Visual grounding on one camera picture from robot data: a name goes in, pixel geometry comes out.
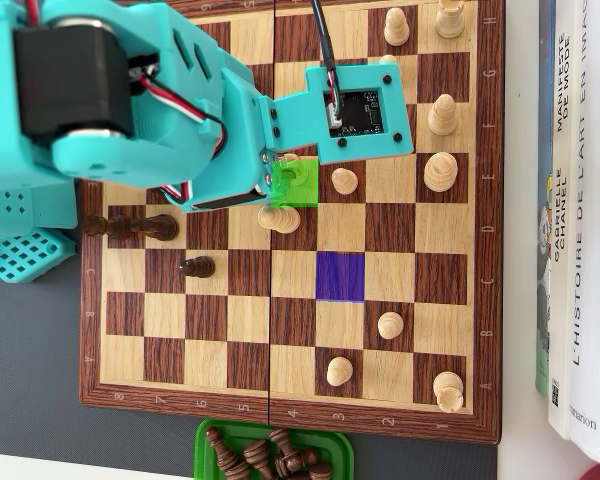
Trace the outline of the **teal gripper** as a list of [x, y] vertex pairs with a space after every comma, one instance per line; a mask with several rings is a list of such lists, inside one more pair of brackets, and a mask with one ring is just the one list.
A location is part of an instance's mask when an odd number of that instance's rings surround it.
[[[189, 211], [215, 210], [236, 205], [282, 205], [288, 193], [286, 163], [271, 157], [266, 143], [263, 111], [269, 99], [249, 79], [224, 68], [222, 122], [228, 139], [222, 152], [192, 181]], [[266, 177], [272, 173], [271, 187]]]

